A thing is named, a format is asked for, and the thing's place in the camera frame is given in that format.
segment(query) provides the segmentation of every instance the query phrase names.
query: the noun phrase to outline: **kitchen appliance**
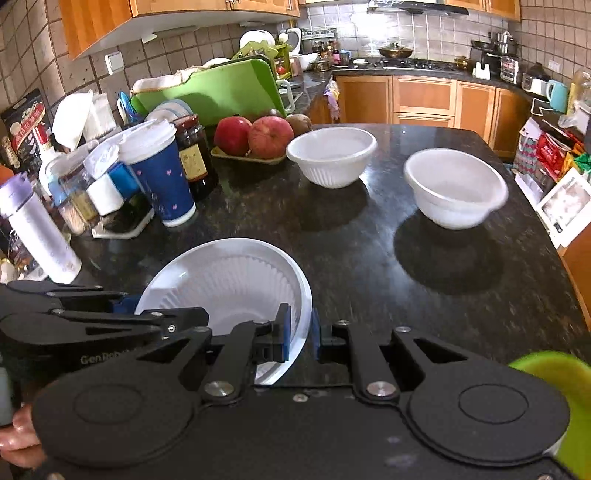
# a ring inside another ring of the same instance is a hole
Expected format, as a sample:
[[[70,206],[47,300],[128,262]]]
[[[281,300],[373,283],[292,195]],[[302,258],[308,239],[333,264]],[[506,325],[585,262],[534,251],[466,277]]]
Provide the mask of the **kitchen appliance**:
[[[472,47],[470,49],[470,59],[474,64],[480,62],[482,68],[488,65],[491,70],[491,77],[498,78],[501,72],[501,57],[502,55],[494,51],[482,50],[481,48]]]
[[[520,85],[523,77],[523,67],[516,57],[501,57],[501,80],[513,85]]]
[[[407,59],[413,54],[413,50],[411,48],[401,47],[396,42],[383,47],[378,47],[378,51],[380,55],[383,55],[389,59]]]
[[[409,15],[438,15],[440,17],[463,17],[468,10],[463,7],[448,5],[443,0],[431,0],[426,2],[407,2],[400,0],[369,0],[368,13],[393,13],[406,12]]]
[[[550,75],[545,72],[541,63],[536,63],[523,74],[521,88],[532,95],[547,100],[546,89],[549,81]]]

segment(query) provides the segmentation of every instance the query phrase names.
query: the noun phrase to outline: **red package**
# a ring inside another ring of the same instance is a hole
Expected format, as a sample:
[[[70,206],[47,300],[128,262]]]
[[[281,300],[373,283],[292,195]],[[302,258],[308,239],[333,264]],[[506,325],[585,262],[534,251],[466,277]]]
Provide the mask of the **red package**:
[[[546,167],[548,174],[557,181],[566,152],[543,133],[535,145],[535,156]]]

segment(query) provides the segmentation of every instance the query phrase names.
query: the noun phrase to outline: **human hand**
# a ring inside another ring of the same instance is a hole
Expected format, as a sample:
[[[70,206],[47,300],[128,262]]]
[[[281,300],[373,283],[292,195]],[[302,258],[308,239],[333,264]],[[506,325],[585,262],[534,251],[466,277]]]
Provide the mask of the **human hand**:
[[[22,468],[37,468],[44,462],[46,455],[31,420],[31,404],[13,415],[12,426],[0,429],[0,455]]]

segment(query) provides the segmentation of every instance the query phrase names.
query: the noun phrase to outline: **upper cabinet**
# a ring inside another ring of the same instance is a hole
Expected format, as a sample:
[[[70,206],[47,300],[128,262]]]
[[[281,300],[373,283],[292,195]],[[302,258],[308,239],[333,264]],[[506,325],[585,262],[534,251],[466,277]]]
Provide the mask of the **upper cabinet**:
[[[299,17],[297,0],[59,0],[71,58],[153,33]]]
[[[447,0],[447,4],[488,12],[510,20],[521,20],[519,0]]]

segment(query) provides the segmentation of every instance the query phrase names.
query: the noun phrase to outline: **light switch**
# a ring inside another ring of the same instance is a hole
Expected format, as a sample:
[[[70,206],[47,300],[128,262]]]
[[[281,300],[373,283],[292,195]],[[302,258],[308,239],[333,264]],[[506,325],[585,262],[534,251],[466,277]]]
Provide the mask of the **light switch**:
[[[120,72],[125,68],[125,63],[123,62],[123,55],[120,51],[114,51],[113,53],[105,55],[105,62],[107,64],[107,70],[109,71],[109,75],[113,75],[114,73]]]

